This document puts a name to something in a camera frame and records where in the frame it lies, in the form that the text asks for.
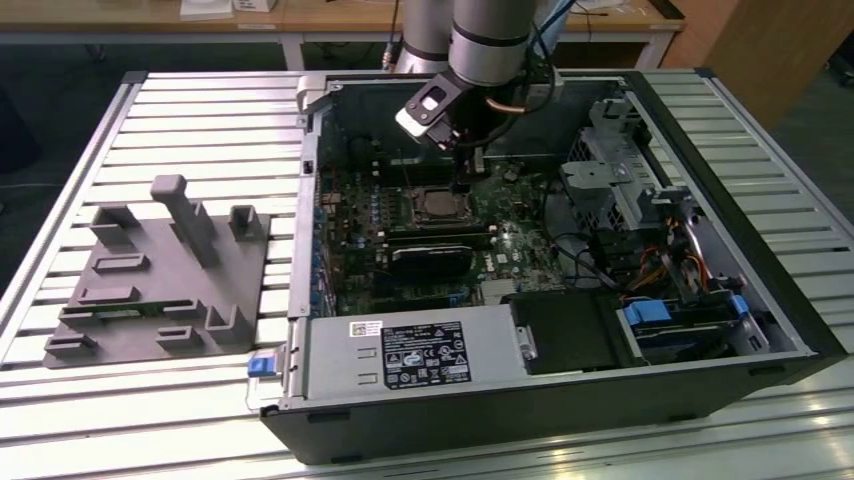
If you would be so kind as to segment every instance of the power supply label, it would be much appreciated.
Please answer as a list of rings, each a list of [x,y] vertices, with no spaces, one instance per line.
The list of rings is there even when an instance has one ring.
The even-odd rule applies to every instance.
[[[471,382],[461,322],[383,328],[386,386],[429,387]]]

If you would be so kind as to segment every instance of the aluminum slotted table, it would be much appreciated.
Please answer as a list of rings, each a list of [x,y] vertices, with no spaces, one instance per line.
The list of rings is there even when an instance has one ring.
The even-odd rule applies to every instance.
[[[845,361],[710,417],[561,438],[307,467],[257,419],[277,380],[250,355],[47,370],[46,340],[95,236],[97,206],[149,197],[181,173],[211,215],[251,203],[274,216],[257,344],[286,338],[302,148],[299,72],[130,74],[0,302],[0,476],[56,478],[772,478],[854,468],[854,368]],[[646,74],[682,128],[832,325],[854,349],[852,225],[720,81]],[[653,148],[674,183],[668,152]]]

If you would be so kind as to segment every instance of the floor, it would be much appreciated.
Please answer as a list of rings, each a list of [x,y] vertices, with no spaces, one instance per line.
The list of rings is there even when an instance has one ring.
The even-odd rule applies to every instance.
[[[309,68],[377,68],[382,46],[306,46]],[[82,46],[0,48],[0,88],[43,148],[39,161],[0,175],[0,292],[15,274],[125,72],[281,70],[275,45],[110,46],[95,63]],[[773,132],[854,220],[854,89],[820,75]]]

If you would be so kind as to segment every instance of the gray plastic holder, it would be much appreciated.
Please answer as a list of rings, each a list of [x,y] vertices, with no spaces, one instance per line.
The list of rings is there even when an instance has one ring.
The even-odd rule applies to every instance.
[[[101,207],[99,239],[44,366],[64,368],[243,353],[258,323],[270,216],[253,206],[209,217],[181,175],[158,176],[151,196],[173,219],[138,220]]]

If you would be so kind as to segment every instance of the green circuit board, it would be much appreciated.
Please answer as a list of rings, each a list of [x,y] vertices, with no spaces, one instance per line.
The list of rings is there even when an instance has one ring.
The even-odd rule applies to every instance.
[[[565,273],[537,218],[545,179],[518,171],[520,165],[510,161],[494,163],[491,176],[473,184],[467,194],[470,216],[491,227],[487,243],[474,248],[467,273],[415,284],[398,282],[377,268],[378,252],[385,251],[377,235],[415,228],[418,190],[425,187],[383,187],[369,175],[341,174],[333,192],[331,183],[325,182],[326,194],[341,196],[326,197],[337,201],[334,208],[327,206],[333,214],[327,238],[338,315],[483,305],[481,285],[490,280],[512,279],[517,291],[565,286]],[[463,237],[443,240],[454,243]]]

